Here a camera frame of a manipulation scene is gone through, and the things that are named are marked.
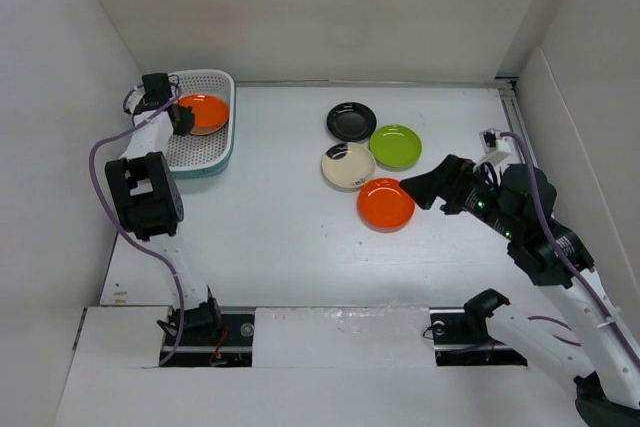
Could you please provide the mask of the green plate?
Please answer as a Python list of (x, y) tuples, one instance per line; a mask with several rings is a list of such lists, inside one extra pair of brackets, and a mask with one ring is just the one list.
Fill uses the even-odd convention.
[(394, 169), (412, 167), (422, 154), (420, 137), (398, 124), (378, 128), (370, 137), (369, 148), (378, 163)]

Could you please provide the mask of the cream plate black patch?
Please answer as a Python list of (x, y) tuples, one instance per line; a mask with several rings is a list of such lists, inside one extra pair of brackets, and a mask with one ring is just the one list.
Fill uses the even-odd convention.
[(355, 190), (373, 179), (376, 160), (363, 145), (344, 142), (329, 148), (321, 160), (325, 179), (334, 187)]

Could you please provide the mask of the cream floral plate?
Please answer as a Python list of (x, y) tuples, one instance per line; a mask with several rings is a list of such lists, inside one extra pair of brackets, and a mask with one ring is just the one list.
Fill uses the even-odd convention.
[(194, 136), (211, 135), (223, 129), (227, 124), (227, 120), (224, 122), (196, 122), (191, 130), (191, 134)]

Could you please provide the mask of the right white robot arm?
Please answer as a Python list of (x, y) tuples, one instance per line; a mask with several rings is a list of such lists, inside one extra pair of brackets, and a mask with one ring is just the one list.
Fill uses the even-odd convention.
[(571, 395), (589, 426), (639, 423), (639, 344), (607, 298), (579, 236), (552, 217), (556, 190), (530, 162), (497, 174), (488, 164), (447, 156), (401, 181), (423, 210), (442, 200), (446, 215), (468, 213), (507, 241), (507, 254), (560, 312), (578, 345), (537, 328), (512, 302), (486, 289), (463, 306), (473, 340), (510, 347)]

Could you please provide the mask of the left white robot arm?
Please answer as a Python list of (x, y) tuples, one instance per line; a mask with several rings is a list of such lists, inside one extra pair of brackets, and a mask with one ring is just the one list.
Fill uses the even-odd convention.
[(210, 287), (200, 279), (180, 237), (185, 211), (166, 159), (169, 140), (187, 135), (194, 115), (178, 104), (179, 80), (167, 73), (142, 77), (141, 97), (126, 103), (133, 127), (124, 153), (105, 164), (118, 225), (133, 244), (164, 264), (174, 284), (174, 307), (159, 326), (176, 345), (212, 343), (226, 327)]

